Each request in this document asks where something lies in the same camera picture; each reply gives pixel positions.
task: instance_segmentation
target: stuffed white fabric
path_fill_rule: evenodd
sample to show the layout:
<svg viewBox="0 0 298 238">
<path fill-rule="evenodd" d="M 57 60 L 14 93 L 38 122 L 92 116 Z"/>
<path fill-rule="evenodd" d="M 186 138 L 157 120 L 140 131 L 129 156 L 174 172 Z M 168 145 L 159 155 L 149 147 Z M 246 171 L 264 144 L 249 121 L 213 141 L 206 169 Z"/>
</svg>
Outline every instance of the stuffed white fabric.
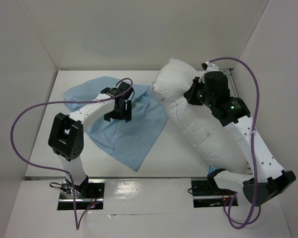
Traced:
<svg viewBox="0 0 298 238">
<path fill-rule="evenodd" d="M 190 105 L 183 97 L 196 76 L 201 77 L 201 73 L 187 63 L 171 59 L 152 83 L 152 94 L 203 159 L 217 169 L 241 174 L 247 161 L 230 133 L 208 107 Z"/>
</svg>

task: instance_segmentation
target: blue cloth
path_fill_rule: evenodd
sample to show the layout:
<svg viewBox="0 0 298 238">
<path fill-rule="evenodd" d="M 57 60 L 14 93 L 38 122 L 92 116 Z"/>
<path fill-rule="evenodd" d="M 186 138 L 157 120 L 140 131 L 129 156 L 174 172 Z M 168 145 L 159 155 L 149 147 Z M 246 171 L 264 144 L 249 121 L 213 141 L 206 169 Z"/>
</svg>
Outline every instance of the blue cloth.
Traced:
<svg viewBox="0 0 298 238">
<path fill-rule="evenodd" d="M 91 101 L 106 87 L 114 87 L 117 78 L 100 77 L 73 87 L 63 94 L 66 101 Z M 163 106 L 153 97 L 149 86 L 134 84 L 132 120 L 98 119 L 88 129 L 91 140 L 107 154 L 137 171 L 168 120 Z M 66 104 L 70 111 L 83 105 Z"/>
</svg>

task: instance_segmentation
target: folded cloth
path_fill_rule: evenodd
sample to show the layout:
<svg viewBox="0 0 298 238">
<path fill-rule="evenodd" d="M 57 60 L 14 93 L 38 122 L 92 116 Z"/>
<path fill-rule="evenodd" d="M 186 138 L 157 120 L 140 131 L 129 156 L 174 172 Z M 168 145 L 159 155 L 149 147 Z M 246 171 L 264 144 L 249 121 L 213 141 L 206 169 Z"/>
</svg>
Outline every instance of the folded cloth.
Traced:
<svg viewBox="0 0 298 238">
<path fill-rule="evenodd" d="M 91 101 L 106 87 L 113 87 L 119 80 L 103 76 L 92 79 L 67 90 L 66 101 Z M 148 90 L 149 86 L 133 84 L 132 120 L 111 120 L 101 117 L 88 129 L 90 139 L 103 151 L 138 171 L 152 145 L 168 120 L 164 107 Z M 70 111 L 76 111 L 84 104 L 65 104 Z"/>
</svg>

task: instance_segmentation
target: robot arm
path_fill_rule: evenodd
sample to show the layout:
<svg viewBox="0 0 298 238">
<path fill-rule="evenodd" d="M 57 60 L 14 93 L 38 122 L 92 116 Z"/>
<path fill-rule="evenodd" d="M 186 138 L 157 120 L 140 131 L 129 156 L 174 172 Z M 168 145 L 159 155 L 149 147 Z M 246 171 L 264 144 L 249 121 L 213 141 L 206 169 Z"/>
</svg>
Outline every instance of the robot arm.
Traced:
<svg viewBox="0 0 298 238">
<path fill-rule="evenodd" d="M 84 148 L 83 134 L 92 123 L 103 116 L 107 121 L 121 119 L 128 122 L 131 120 L 131 101 L 126 100 L 132 94 L 133 89 L 131 88 L 121 97 L 111 99 L 129 87 L 129 84 L 122 82 L 118 88 L 105 88 L 94 99 L 98 103 L 87 104 L 68 115 L 59 113 L 54 118 L 48 144 L 59 156 L 63 168 L 71 173 L 79 193 L 82 193 L 89 180 L 80 158 Z M 66 181 L 71 185 L 68 175 Z"/>
<path fill-rule="evenodd" d="M 230 96 L 227 77 L 218 71 L 218 67 L 213 63 L 204 63 L 203 67 L 206 70 L 203 78 L 196 77 L 184 97 L 192 105 L 206 105 L 210 108 L 214 117 L 234 137 L 252 171 L 250 135 L 254 133 L 254 152 L 258 174 L 256 206 L 260 206 L 283 192 L 296 180 L 296 177 L 292 171 L 285 171 L 277 162 L 259 132 L 256 129 L 251 131 L 252 117 L 250 111 L 242 99 Z M 213 189 L 220 188 L 243 192 L 247 200 L 252 202 L 254 188 L 252 175 L 240 175 L 225 169 L 218 169 L 210 173 L 207 178 Z"/>
</svg>

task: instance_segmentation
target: gray wall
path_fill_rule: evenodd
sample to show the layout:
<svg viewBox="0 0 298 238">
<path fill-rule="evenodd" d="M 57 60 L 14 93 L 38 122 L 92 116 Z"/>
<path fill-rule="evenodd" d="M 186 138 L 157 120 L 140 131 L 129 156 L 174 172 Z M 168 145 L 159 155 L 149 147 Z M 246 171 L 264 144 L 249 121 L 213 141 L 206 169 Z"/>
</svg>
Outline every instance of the gray wall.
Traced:
<svg viewBox="0 0 298 238">
<path fill-rule="evenodd" d="M 21 0 L 59 69 L 238 57 L 267 0 Z M 225 66 L 233 67 L 233 62 Z"/>
<path fill-rule="evenodd" d="M 269 1 L 241 59 L 259 81 L 260 134 L 284 168 L 297 175 L 279 199 L 292 236 L 298 238 L 298 0 Z M 234 69 L 234 79 L 253 111 L 253 80 L 241 65 Z"/>
<path fill-rule="evenodd" d="M 46 101 L 56 67 L 29 17 L 16 0 L 0 0 L 0 237 L 4 236 L 26 164 L 11 149 L 9 130 L 26 107 Z M 44 108 L 25 116 L 15 134 L 28 159 Z"/>
</svg>

